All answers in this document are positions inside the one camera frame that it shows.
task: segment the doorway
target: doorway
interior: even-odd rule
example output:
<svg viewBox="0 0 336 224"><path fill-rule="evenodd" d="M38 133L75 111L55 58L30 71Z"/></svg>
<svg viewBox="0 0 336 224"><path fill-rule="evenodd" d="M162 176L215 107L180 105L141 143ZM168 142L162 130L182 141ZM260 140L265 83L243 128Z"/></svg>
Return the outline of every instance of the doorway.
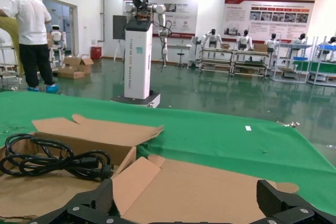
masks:
<svg viewBox="0 0 336 224"><path fill-rule="evenodd" d="M50 33L52 25L58 25L60 32L66 33L65 55L78 54L77 6L58 0L42 0L51 15L51 22L46 26Z"/></svg>

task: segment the blue shoe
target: blue shoe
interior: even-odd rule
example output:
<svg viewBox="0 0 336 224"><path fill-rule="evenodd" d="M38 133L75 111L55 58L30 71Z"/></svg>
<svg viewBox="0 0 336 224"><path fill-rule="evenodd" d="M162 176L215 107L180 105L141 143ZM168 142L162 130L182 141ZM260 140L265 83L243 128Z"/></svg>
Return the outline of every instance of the blue shoe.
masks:
<svg viewBox="0 0 336 224"><path fill-rule="evenodd" d="M28 91L32 91L32 92L40 92L40 89L38 87L28 87L27 88Z"/></svg>
<svg viewBox="0 0 336 224"><path fill-rule="evenodd" d="M58 91L58 85L47 85L47 93L56 94Z"/></svg>

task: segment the black pants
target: black pants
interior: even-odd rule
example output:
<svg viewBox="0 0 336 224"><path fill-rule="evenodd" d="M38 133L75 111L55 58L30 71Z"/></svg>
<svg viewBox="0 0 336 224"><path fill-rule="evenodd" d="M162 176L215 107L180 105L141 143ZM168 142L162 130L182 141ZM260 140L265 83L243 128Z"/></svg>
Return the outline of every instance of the black pants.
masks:
<svg viewBox="0 0 336 224"><path fill-rule="evenodd" d="M20 44L20 59L25 70L26 82L29 87L36 87L39 84L37 68L45 84L52 85L53 72L49 62L48 45L23 45Z"/></svg>

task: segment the stool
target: stool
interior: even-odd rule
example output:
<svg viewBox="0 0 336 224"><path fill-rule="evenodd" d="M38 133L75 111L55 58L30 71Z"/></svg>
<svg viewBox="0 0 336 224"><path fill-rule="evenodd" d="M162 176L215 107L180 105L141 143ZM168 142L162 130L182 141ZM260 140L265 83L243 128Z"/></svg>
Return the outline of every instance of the stool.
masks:
<svg viewBox="0 0 336 224"><path fill-rule="evenodd" d="M184 56L184 53L179 52L177 55L180 56L180 61L179 61L178 64L176 64L176 67L179 68L180 66L182 66L182 68L184 68L184 65L183 65L183 63L182 63L182 56Z"/></svg>

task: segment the red bin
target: red bin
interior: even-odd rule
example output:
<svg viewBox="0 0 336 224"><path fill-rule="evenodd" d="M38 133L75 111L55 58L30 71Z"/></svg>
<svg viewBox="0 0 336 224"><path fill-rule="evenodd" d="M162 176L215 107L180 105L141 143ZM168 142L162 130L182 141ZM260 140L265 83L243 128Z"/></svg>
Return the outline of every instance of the red bin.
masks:
<svg viewBox="0 0 336 224"><path fill-rule="evenodd" d="M101 47L91 47L91 59L92 60L101 59Z"/></svg>

